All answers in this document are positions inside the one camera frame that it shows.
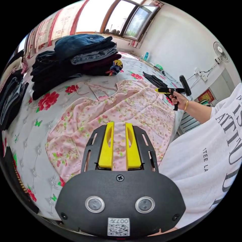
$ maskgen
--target stack of folded clothes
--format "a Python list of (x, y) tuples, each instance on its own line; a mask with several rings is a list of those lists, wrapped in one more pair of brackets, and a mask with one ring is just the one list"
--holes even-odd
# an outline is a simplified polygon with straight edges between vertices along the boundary
[(22, 69), (9, 75), (0, 92), (0, 130), (9, 128), (17, 116), (28, 83), (23, 82)]
[(55, 43), (54, 51), (44, 51), (36, 56), (31, 75), (33, 100), (59, 84), (80, 77), (112, 76), (118, 74), (123, 64), (119, 60), (117, 45), (112, 37), (79, 34), (65, 36)]

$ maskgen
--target pink floral dress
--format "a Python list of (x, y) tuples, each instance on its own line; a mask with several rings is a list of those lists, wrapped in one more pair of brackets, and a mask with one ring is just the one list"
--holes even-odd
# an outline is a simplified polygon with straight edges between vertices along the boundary
[(172, 134), (175, 112), (164, 103), (163, 95), (143, 80), (124, 80), (116, 85), (117, 92), (103, 101), (76, 100), (48, 135), (47, 155), (64, 182), (80, 173), (90, 135), (108, 122), (114, 122), (113, 170), (126, 170), (125, 123), (147, 132), (160, 164)]

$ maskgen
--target label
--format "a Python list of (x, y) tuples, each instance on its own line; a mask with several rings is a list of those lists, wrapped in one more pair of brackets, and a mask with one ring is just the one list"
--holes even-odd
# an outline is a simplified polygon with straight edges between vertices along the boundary
[(129, 219), (108, 218), (108, 236), (130, 236)]

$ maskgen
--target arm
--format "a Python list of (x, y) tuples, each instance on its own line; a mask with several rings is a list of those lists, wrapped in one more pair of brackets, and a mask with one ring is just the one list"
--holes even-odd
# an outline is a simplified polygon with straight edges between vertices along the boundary
[(174, 92), (173, 96), (170, 95), (170, 98), (173, 105), (178, 102), (178, 109), (186, 111), (191, 117), (195, 118), (201, 124), (208, 121), (211, 117), (211, 107), (204, 106), (195, 101), (188, 101), (185, 96), (177, 92)]
[(195, 101), (188, 101), (186, 112), (199, 123), (203, 124), (210, 119), (212, 108)]

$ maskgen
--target person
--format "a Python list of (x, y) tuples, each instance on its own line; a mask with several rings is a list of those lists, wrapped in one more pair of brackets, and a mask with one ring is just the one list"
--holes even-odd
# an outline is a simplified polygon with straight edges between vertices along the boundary
[(159, 166), (159, 172), (178, 186), (186, 205), (186, 211), (173, 231), (215, 208), (239, 171), (242, 162), (242, 83), (215, 107), (189, 101), (177, 92), (170, 98), (173, 105), (178, 103), (178, 109), (201, 123), (169, 144)]

